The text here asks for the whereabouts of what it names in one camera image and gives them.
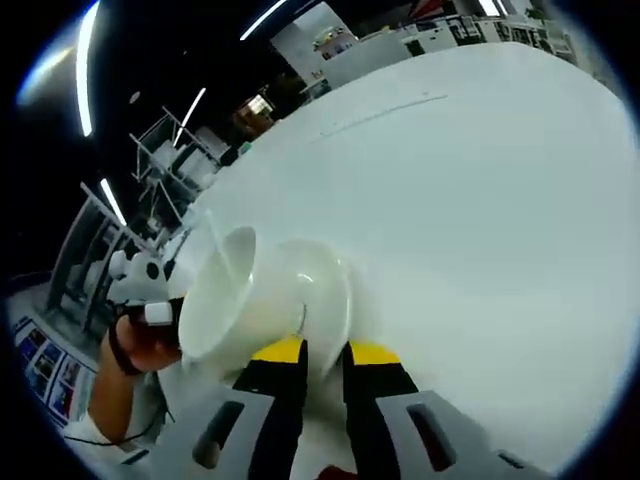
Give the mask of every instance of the human arm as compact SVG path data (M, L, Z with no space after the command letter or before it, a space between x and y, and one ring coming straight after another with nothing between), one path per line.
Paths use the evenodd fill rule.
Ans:
M180 359L177 346L167 346L160 340L162 328L132 322L128 316L118 319L115 326L118 343L139 371L161 370ZM137 378L122 371L109 343L109 335L105 335L100 345L100 363L88 414L100 433L112 443L121 443L126 438Z

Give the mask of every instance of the yellow tape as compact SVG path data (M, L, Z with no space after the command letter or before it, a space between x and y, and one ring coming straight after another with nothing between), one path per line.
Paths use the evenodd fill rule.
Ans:
M354 365L384 365L400 363L398 356L381 345L349 342Z
M274 363L298 363L302 339L287 337L256 353L251 360L263 360Z

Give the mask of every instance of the red object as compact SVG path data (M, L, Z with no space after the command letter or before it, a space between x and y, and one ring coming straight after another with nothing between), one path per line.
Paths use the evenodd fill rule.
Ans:
M445 0L421 0L409 14L414 20L427 17L436 13L441 13L442 5Z

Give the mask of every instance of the window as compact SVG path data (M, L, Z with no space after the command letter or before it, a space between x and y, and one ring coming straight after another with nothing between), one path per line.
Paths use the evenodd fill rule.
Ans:
M259 115L263 110L266 110L267 113L273 111L269 102L267 102L262 95L256 95L251 100L249 100L249 108L253 113Z

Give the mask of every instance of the cup rim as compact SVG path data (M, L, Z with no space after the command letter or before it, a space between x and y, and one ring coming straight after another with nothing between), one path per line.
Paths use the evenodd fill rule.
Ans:
M210 355L213 352L215 352L220 347L222 342L229 335L229 331L231 330L233 325L240 318L240 314L242 313L242 310L245 307L245 304L247 303L247 298L249 296L249 292L251 290L251 287L253 286L253 279L254 279L254 273L256 271L256 264L258 263L258 250L259 250L258 249L258 245L261 244L260 236L259 236L259 234L258 234L258 232L256 231L255 228L253 228L250 225L244 225L244 226L241 226L241 227L234 228L231 232L229 232L224 237L222 242L225 243L229 239L229 237L231 237L232 235L234 235L237 232L242 231L242 230L249 230L249 231L251 231L253 233L254 248L253 248L253 263L251 265L251 270L249 271L249 274L247 275L247 281L244 283L242 288L239 289L240 291L238 292L238 295L237 295L236 305L234 306L234 308L232 310L232 314L228 315L225 318L225 320L224 320L225 323L223 325L223 328L221 329L221 333L218 336L217 340L215 342L212 342L212 344L208 348L203 349L201 352L199 352L198 355L191 355L189 352L185 351L184 346L183 346L183 342L180 339L181 338L180 332L182 331L182 325L184 324L184 322L182 321L182 315L184 314L185 304L188 301L187 299L189 297L189 291L187 291L187 294L185 295L184 303L183 303L183 306L182 306L182 311L180 313L180 320L178 322L178 339L179 339L179 343L180 343L180 349L182 350L183 354L185 354L190 359L198 360L200 358L203 358L203 357L205 357L207 355ZM215 250L214 252L212 252L207 257L207 259L205 260L205 263L208 263L209 260L211 260L211 258L214 255L218 255L219 252L220 252L219 250ZM191 288L193 288L193 286L196 285L197 281L200 279L200 276L203 275L203 272L204 272L204 269L200 270L200 272L196 276L196 278L195 278L193 284L191 285L191 287L189 288L189 290L191 290Z

